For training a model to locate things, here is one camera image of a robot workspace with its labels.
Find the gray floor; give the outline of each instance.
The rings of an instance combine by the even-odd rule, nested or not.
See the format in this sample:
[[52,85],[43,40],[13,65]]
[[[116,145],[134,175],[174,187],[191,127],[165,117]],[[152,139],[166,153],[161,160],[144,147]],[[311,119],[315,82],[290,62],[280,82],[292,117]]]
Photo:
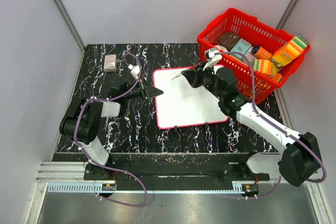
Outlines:
[[[143,195],[116,194],[114,199],[139,203]],[[103,223],[318,223],[308,190],[281,185],[271,197],[228,199],[219,195],[150,195],[150,204],[131,208],[93,195],[47,193],[39,224]]]

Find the gray eraser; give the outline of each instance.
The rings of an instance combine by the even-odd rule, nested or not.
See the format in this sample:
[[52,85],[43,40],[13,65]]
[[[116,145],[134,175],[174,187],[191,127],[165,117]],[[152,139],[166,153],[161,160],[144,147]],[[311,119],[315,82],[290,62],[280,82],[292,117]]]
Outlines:
[[105,55],[103,70],[104,72],[117,71],[117,55]]

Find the red basket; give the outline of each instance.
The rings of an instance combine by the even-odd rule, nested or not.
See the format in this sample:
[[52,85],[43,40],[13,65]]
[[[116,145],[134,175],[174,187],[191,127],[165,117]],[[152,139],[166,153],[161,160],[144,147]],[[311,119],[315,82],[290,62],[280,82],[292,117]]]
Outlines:
[[[217,45],[220,35],[227,31],[239,34],[241,38],[250,42],[252,45],[261,45],[272,54],[279,49],[285,42],[290,41],[294,36],[284,30],[276,30],[261,22],[254,16],[247,15],[237,9],[230,8],[225,13],[215,18],[206,29],[197,37],[200,45],[200,58],[205,61],[204,51]],[[254,71],[256,83],[256,102],[261,103],[274,89],[280,88],[285,84],[291,74],[293,74],[303,62],[308,46],[303,53],[284,66],[280,73],[282,80],[280,83],[274,82],[258,71]],[[252,98],[252,78],[250,68],[239,60],[223,55],[223,59],[218,63],[233,70],[238,79],[238,90],[245,96]]]

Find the black marble table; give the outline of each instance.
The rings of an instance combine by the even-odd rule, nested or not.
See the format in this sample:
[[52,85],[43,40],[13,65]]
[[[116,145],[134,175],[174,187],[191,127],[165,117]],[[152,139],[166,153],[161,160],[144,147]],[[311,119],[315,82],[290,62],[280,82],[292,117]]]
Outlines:
[[[152,83],[155,69],[191,66],[199,61],[198,44],[105,44],[88,45],[80,68],[74,95],[83,98],[107,98],[112,85],[133,79],[122,55],[138,56],[142,76]],[[116,54],[118,71],[104,73],[104,55]],[[282,122],[274,94],[259,107]],[[101,120],[99,139],[111,153],[245,153],[275,152],[262,137],[233,119],[207,127],[193,126],[160,130],[155,115],[155,100],[129,101],[125,116]],[[78,153],[71,140],[61,137],[57,153]]]

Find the yellow sponge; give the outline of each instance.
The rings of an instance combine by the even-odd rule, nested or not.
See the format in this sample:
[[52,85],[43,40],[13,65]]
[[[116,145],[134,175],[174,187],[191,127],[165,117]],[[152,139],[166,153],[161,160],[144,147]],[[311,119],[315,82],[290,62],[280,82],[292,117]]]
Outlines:
[[274,76],[279,72],[279,69],[273,62],[265,59],[257,59],[253,62],[253,70],[259,71],[260,73],[267,74],[268,76]]

